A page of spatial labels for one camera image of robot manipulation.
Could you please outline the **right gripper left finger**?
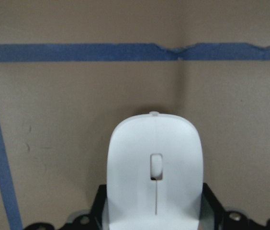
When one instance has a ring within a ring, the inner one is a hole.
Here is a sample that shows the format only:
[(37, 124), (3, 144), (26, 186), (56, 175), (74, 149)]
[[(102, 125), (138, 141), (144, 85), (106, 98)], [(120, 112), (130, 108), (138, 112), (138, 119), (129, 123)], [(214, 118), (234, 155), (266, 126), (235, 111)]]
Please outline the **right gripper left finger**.
[(92, 230), (107, 229), (107, 187), (105, 184), (99, 186), (92, 208), (90, 210)]

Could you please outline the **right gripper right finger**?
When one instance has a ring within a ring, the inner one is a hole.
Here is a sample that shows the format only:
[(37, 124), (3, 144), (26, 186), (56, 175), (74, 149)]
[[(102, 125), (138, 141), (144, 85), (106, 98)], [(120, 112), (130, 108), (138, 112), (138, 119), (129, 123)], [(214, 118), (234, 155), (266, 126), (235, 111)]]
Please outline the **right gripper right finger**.
[(222, 230), (225, 209), (207, 183), (203, 183), (201, 198), (201, 227), (203, 230)]

